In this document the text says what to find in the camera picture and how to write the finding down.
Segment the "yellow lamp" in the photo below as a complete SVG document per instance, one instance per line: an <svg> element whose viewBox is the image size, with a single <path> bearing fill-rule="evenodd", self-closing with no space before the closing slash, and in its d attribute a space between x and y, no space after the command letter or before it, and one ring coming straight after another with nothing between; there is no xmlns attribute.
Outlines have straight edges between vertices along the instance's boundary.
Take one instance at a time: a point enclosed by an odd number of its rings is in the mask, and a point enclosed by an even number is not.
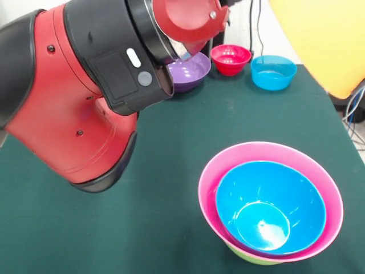
<svg viewBox="0 0 365 274"><path fill-rule="evenodd" d="M331 95L365 78L365 0L270 0L303 64Z"/></svg>

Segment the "white button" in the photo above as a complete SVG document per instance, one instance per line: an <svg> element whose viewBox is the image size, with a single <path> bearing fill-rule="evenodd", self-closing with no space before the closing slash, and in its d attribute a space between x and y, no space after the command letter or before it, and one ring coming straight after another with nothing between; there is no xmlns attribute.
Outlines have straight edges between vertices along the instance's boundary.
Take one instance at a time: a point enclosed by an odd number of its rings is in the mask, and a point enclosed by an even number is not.
<svg viewBox="0 0 365 274"><path fill-rule="evenodd" d="M134 49L128 49L127 50L127 55L129 57L129 60L131 60L132 65L134 65L134 67L137 67L137 68L141 67L142 63L139 60L139 58L138 58L138 56L137 56Z"/></svg>

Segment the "dark green table surface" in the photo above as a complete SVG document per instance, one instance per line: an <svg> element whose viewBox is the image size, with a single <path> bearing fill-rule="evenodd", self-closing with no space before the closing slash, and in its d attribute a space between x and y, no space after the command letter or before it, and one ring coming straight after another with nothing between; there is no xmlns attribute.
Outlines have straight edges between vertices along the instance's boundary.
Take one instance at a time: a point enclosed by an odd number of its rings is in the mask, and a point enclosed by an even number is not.
<svg viewBox="0 0 365 274"><path fill-rule="evenodd" d="M337 182L344 225L315 258L249 264L206 223L197 198L202 169L224 148L252 140L297 148ZM105 193L73 189L14 138L0 152L0 178L0 273L365 273L365 166L303 67L290 88L272 93L253 86L248 68L234 78L213 68L194 92L145 110L132 161Z"/></svg>

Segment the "blue bowl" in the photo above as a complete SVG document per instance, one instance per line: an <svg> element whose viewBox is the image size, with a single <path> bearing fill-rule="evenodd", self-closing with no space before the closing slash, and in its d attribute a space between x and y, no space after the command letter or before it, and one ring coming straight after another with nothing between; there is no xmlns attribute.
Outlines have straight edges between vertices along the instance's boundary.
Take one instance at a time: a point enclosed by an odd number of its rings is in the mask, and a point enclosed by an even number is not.
<svg viewBox="0 0 365 274"><path fill-rule="evenodd" d="M216 206L236 240L273 256L308 248L326 224L325 204L311 181L274 162L250 162L229 171L218 187Z"/></svg>
<svg viewBox="0 0 365 274"><path fill-rule="evenodd" d="M252 80L256 86L269 91L287 88L297 73L297 66L289 59L264 55L251 62Z"/></svg>

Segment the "bowl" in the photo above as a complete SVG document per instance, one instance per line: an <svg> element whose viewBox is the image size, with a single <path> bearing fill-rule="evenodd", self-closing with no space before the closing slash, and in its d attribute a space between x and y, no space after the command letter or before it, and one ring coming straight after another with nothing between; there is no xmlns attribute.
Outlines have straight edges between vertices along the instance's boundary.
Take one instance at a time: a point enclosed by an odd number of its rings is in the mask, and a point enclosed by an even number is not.
<svg viewBox="0 0 365 274"><path fill-rule="evenodd" d="M252 81L269 91L287 88L297 73L297 66L289 59L276 55L264 55L251 62Z"/></svg>
<svg viewBox="0 0 365 274"><path fill-rule="evenodd" d="M306 250L285 257L268 258L245 248L225 229L216 209L216 191L224 175L235 166L254 161L269 161L291 167L312 182L326 206L326 224L319 239ZM331 245L343 222L343 202L340 192L326 170L311 157L293 148L268 142L250 142L229 147L217 154L204 168L198 198L202 213L214 232L239 257L255 264L273 265L311 258Z"/></svg>
<svg viewBox="0 0 365 274"><path fill-rule="evenodd" d="M219 45L212 49L210 56L221 74L235 76L251 60L252 53L241 46Z"/></svg>
<svg viewBox="0 0 365 274"><path fill-rule="evenodd" d="M308 248L326 223L325 204L312 182L274 162L248 162L230 170L217 189L216 207L236 240L273 256Z"/></svg>
<svg viewBox="0 0 365 274"><path fill-rule="evenodd" d="M197 87L210 71L212 64L203 53L197 53L187 61L178 61L169 64L173 78L175 92L187 92Z"/></svg>

